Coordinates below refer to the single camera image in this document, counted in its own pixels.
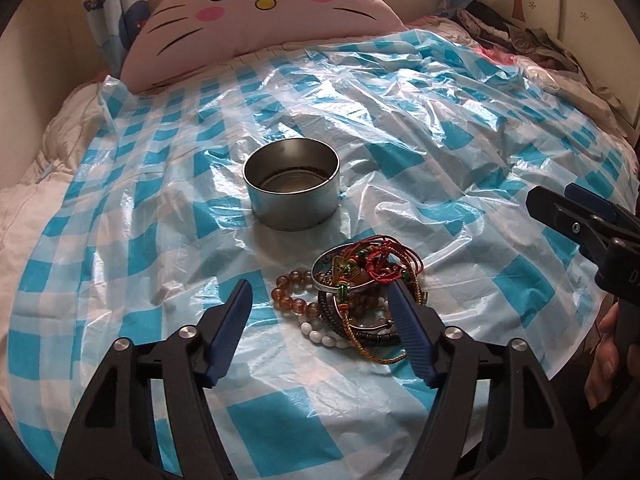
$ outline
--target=hand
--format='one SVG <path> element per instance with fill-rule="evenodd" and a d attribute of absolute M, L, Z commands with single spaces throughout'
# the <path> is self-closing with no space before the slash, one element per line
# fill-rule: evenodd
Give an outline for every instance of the hand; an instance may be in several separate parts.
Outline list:
<path fill-rule="evenodd" d="M 613 389 L 613 379 L 620 366 L 618 349 L 614 342 L 616 324 L 618 323 L 618 304 L 611 307 L 598 326 L 602 339 L 596 348 L 596 357 L 591 365 L 589 377 L 584 385 L 584 395 L 589 408 L 594 410 L 599 404 L 609 399 Z M 640 346 L 631 345 L 626 356 L 626 367 L 636 380 L 640 380 Z"/>

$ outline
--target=blue checkered plastic sheet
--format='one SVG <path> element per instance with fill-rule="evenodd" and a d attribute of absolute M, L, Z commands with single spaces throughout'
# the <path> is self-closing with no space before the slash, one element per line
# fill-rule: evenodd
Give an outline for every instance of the blue checkered plastic sheet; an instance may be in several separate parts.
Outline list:
<path fill-rule="evenodd" d="M 399 478 L 434 392 L 406 361 L 313 345 L 269 297 L 281 273 L 373 233 L 424 257 L 445 322 L 489 342 L 523 337 L 550 374 L 567 361 L 603 293 L 525 198 L 578 182 L 631 207 L 638 182 L 619 141 L 517 69 L 420 30 L 212 74 L 143 98 L 105 82 L 104 125 L 28 261 L 10 387 L 20 436 L 49 472 L 114 339 L 164 338 L 245 278 L 254 309 L 228 376 L 207 392 L 238 476 Z M 342 201 L 325 224 L 283 233 L 255 221 L 241 169 L 259 146 L 295 136 L 337 150 Z"/>

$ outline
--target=cat face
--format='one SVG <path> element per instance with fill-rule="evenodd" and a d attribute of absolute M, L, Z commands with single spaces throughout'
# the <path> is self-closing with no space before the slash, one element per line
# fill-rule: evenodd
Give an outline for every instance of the cat face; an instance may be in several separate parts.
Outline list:
<path fill-rule="evenodd" d="M 134 42 L 121 79 L 139 92 L 287 41 L 401 29 L 400 19 L 381 0 L 164 0 Z"/>

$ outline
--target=round metal container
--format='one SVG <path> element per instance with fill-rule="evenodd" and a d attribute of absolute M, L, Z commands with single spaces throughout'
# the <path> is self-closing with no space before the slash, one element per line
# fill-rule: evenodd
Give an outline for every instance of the round metal container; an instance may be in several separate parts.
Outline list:
<path fill-rule="evenodd" d="M 242 168 L 258 220 L 283 231 L 321 224 L 340 202 L 340 160 L 319 140 L 297 137 L 267 144 Z"/>

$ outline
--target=fingernail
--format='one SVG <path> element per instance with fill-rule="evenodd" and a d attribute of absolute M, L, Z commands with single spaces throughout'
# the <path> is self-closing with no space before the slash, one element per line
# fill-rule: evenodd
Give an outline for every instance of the fingernail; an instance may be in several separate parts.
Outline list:
<path fill-rule="evenodd" d="M 598 405 L 598 401 L 596 400 L 596 398 L 591 394 L 586 394 L 586 397 L 587 397 L 587 403 L 589 404 L 589 409 L 595 410 Z"/>
<path fill-rule="evenodd" d="M 605 381 L 608 381 L 613 376 L 613 366 L 609 361 L 602 365 L 602 375 Z"/>

